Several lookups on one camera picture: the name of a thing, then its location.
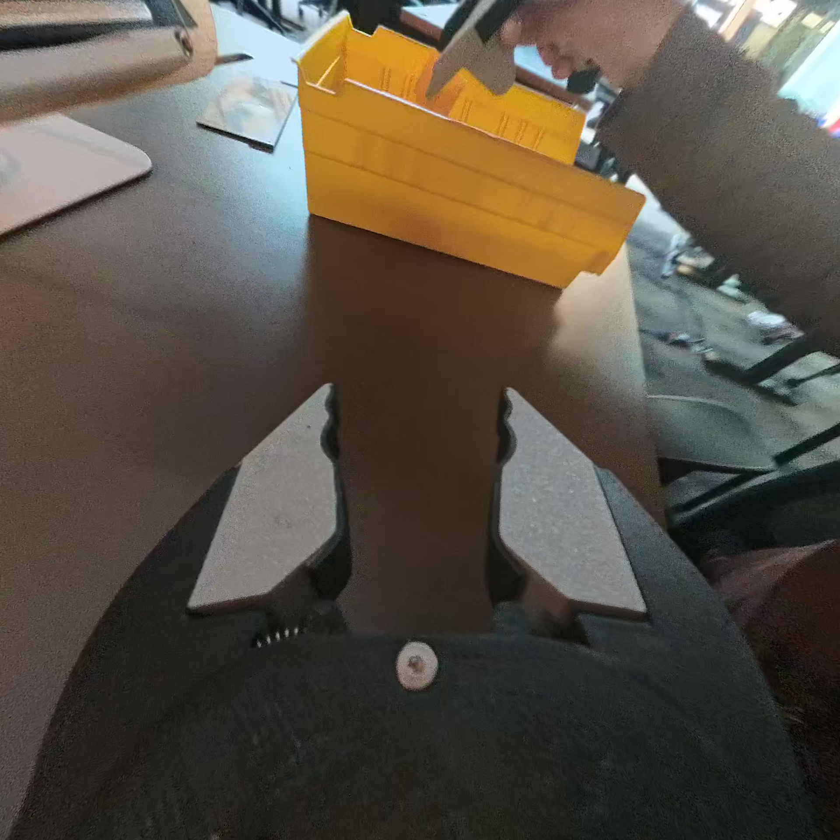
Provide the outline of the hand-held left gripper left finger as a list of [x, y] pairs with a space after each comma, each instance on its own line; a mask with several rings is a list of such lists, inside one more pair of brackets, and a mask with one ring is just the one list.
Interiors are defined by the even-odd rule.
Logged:
[[324, 384], [240, 462], [190, 613], [308, 614], [338, 597], [352, 561], [337, 426], [335, 388]]

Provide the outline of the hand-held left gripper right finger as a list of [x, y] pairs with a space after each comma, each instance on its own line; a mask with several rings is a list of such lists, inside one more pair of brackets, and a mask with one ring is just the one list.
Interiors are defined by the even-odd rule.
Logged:
[[487, 586], [539, 621], [647, 609], [595, 464], [508, 387], [500, 397]]

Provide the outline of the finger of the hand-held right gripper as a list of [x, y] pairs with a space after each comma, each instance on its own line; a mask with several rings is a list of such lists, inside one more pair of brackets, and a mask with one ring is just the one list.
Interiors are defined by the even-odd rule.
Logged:
[[494, 96], [507, 93], [516, 80], [514, 50], [499, 33], [502, 23], [477, 21], [473, 27], [476, 48], [471, 58], [471, 74]]
[[438, 40], [438, 56], [425, 90], [426, 100], [435, 99], [483, 49], [484, 41], [476, 27], [490, 6], [491, 1], [464, 1], [448, 19]]

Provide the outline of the yellow plastic bin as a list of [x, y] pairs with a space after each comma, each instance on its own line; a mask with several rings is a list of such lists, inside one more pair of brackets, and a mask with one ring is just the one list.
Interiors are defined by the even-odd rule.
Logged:
[[603, 273], [646, 198], [575, 166], [584, 114], [466, 70], [426, 100], [434, 52], [347, 12], [303, 45], [310, 214], [552, 287]]

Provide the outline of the person's right hand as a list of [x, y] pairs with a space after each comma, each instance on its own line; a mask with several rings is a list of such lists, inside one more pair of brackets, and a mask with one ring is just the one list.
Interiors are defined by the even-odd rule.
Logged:
[[499, 36], [506, 46], [533, 46], [554, 79], [567, 79], [591, 63], [615, 87], [628, 88], [683, 11], [675, 1], [526, 2]]

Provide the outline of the black office chair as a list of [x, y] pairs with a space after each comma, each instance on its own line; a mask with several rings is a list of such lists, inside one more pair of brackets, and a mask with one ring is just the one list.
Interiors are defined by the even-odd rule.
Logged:
[[838, 458], [812, 470], [791, 472], [795, 461], [838, 440], [838, 423], [786, 449], [772, 452], [755, 426], [729, 405], [706, 398], [654, 395], [647, 398], [654, 422], [659, 477], [668, 487], [687, 476], [726, 479], [669, 506], [668, 526], [682, 539], [737, 517], [740, 509], [806, 498], [820, 481], [838, 488]]

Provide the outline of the flat grey plate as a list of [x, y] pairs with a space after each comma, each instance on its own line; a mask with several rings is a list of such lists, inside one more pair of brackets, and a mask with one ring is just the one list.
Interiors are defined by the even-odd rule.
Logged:
[[236, 75], [211, 97], [196, 125], [273, 152], [297, 99], [297, 87], [286, 82]]

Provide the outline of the person's leg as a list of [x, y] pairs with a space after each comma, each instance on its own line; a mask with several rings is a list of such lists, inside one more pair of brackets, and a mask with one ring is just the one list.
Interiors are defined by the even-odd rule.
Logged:
[[712, 556], [699, 568], [752, 646], [825, 831], [838, 838], [838, 541]]

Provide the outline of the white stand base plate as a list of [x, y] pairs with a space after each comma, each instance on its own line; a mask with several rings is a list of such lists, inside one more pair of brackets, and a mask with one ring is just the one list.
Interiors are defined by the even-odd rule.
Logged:
[[65, 115], [1, 128], [1, 236], [147, 176], [150, 157]]

